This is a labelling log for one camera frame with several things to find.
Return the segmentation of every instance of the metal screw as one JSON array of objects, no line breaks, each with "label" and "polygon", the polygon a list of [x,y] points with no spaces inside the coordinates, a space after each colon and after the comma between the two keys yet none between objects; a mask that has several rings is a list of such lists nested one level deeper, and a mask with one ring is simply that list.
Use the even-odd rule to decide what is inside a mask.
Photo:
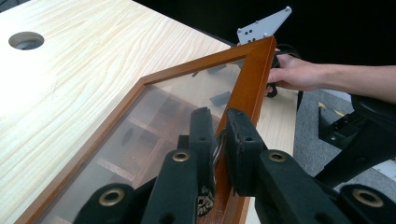
[{"label": "metal screw", "polygon": [[198,217],[207,214],[212,209],[214,201],[215,199],[211,192],[207,196],[198,196]]},{"label": "metal screw", "polygon": [[376,195],[374,192],[371,192],[366,189],[353,189],[352,195],[358,200],[360,203],[364,203],[371,207],[382,207],[384,206],[384,202],[382,199]]},{"label": "metal screw", "polygon": [[278,152],[270,152],[270,154],[268,155],[269,159],[271,161],[278,161],[278,162],[282,162],[286,160],[286,157],[283,156],[281,153]]},{"label": "metal screw", "polygon": [[187,161],[190,158],[190,155],[186,152],[176,152],[172,158],[174,161]]},{"label": "metal screw", "polygon": [[119,203],[124,197],[124,191],[122,189],[109,189],[103,193],[99,198],[99,204],[102,206],[113,206]]}]

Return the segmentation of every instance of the mechanical part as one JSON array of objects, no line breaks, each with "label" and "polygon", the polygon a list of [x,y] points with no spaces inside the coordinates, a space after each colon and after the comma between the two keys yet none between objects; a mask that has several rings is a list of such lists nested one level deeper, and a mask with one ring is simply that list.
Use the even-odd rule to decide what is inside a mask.
[{"label": "mechanical part", "polygon": [[213,151],[212,157],[213,157],[213,165],[216,166],[216,164],[219,161],[219,153],[222,148],[225,147],[225,129],[221,130],[217,135],[216,135],[216,141],[218,145],[216,146],[215,150]]},{"label": "mechanical part", "polygon": [[213,207],[215,198],[209,192],[207,196],[198,196],[198,217],[206,215]]},{"label": "mechanical part", "polygon": [[291,7],[286,7],[269,17],[260,21],[255,21],[243,28],[239,28],[236,32],[239,43],[244,45],[273,35],[291,12]]},{"label": "mechanical part", "polygon": [[[83,206],[75,223],[184,224],[206,214],[214,195],[212,186],[205,185],[211,184],[210,175],[201,172],[210,172],[203,167],[213,165],[211,159],[218,155],[217,149],[208,147],[215,144],[206,142],[214,139],[206,132],[206,112],[198,110],[198,115],[191,116],[195,131],[190,137],[179,137],[177,149],[166,155],[157,179],[137,190],[122,184],[102,187]],[[204,126],[196,127],[195,121]],[[197,134],[201,128],[206,131]],[[191,138],[197,146],[182,148],[191,145]],[[226,139],[233,188],[240,196],[256,197],[261,223],[395,223],[396,203],[387,196],[361,185],[344,186],[339,194],[327,188],[289,154],[269,150],[242,111],[227,109],[226,134],[217,138],[222,144]],[[201,160],[204,155],[209,159]]]},{"label": "mechanical part", "polygon": [[344,149],[363,127],[366,119],[352,112],[341,117],[334,110],[319,107],[318,138]]}]

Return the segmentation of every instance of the wooden table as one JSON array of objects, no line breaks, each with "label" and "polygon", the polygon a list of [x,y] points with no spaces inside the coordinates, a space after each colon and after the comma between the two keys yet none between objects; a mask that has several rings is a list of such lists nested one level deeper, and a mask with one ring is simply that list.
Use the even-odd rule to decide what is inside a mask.
[{"label": "wooden table", "polygon": [[[1,13],[0,27],[1,223],[25,220],[139,78],[229,48],[129,0],[32,0]],[[44,44],[14,49],[20,32]],[[295,91],[265,101],[268,147],[292,153],[295,106]]]}]

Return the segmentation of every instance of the gray floor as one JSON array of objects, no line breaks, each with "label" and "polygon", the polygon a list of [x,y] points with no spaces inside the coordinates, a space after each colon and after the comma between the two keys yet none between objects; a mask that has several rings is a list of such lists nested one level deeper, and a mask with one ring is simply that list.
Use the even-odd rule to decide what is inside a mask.
[{"label": "gray floor", "polygon": [[[319,102],[344,114],[353,111],[350,102],[326,91],[304,93],[297,113],[294,159],[310,175],[319,173],[323,166],[340,152],[340,149],[318,139]],[[375,169],[367,170],[347,184],[362,184],[377,189],[396,202],[396,182]]]}]

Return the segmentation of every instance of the wooden frame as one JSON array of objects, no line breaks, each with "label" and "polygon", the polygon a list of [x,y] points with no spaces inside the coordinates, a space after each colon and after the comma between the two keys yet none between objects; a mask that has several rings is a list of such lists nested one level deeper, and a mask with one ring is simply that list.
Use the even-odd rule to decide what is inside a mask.
[{"label": "wooden frame", "polygon": [[[234,107],[245,111],[254,124],[257,124],[265,87],[271,63],[274,57],[276,41],[274,37],[267,37],[241,47],[231,48],[194,60],[188,63],[162,70],[152,75],[140,78],[131,88],[107,119],[94,132],[92,137],[78,151],[73,159],[62,169],[62,171],[51,181],[46,189],[35,199],[28,209],[17,220],[18,223],[31,223],[49,205],[51,200],[61,191],[66,183],[78,171],[81,164],[87,160],[105,138],[116,121],[127,110],[138,94],[147,85],[161,82],[173,77],[180,77],[210,67],[231,63],[245,59],[244,66],[233,88],[227,107]],[[220,119],[216,133],[225,128],[225,115]],[[247,201],[243,198],[233,196],[232,186],[227,178],[225,158],[220,152],[219,164],[216,167],[216,199],[212,210],[204,217],[198,219],[199,223],[237,223],[245,220]]]}]

